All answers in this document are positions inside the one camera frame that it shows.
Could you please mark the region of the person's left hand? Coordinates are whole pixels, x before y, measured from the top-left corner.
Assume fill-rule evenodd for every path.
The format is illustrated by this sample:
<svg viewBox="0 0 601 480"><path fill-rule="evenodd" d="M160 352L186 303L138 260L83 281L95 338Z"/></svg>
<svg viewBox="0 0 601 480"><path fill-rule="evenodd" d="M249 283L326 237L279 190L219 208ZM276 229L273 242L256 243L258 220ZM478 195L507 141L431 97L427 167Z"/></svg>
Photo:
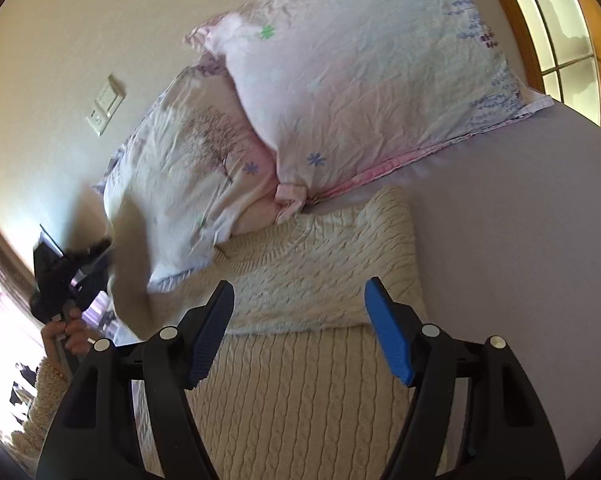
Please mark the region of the person's left hand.
<svg viewBox="0 0 601 480"><path fill-rule="evenodd" d="M65 337L65 350L73 356L86 356L96 333L84 322L82 312L78 308L69 311L68 321L52 321L43 326L41 338L46 358L56 367L61 365L61 361L55 341L61 336Z"/></svg>

